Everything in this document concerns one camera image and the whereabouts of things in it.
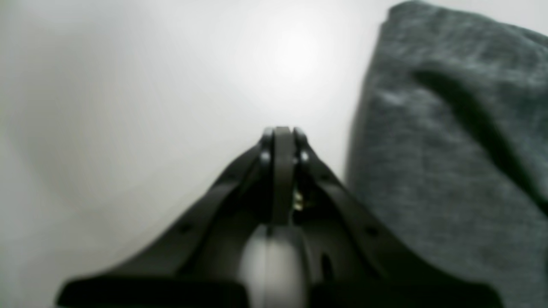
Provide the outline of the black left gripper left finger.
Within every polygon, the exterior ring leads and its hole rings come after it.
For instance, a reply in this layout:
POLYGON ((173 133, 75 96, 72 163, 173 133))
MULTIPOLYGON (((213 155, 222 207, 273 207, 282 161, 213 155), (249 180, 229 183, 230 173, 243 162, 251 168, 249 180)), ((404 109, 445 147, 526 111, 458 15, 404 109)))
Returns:
POLYGON ((266 128, 207 192, 157 238, 105 271, 66 282, 59 308, 248 308, 237 277, 244 246, 271 222, 275 151, 283 128, 266 128))

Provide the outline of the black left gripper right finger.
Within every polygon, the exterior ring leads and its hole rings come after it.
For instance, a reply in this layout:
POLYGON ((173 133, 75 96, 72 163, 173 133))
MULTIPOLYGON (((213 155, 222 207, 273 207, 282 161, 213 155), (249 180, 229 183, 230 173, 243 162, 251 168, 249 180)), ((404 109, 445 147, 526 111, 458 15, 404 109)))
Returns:
POLYGON ((289 130, 310 308, 501 308, 485 283, 448 274, 407 247, 360 204, 299 128, 289 130))

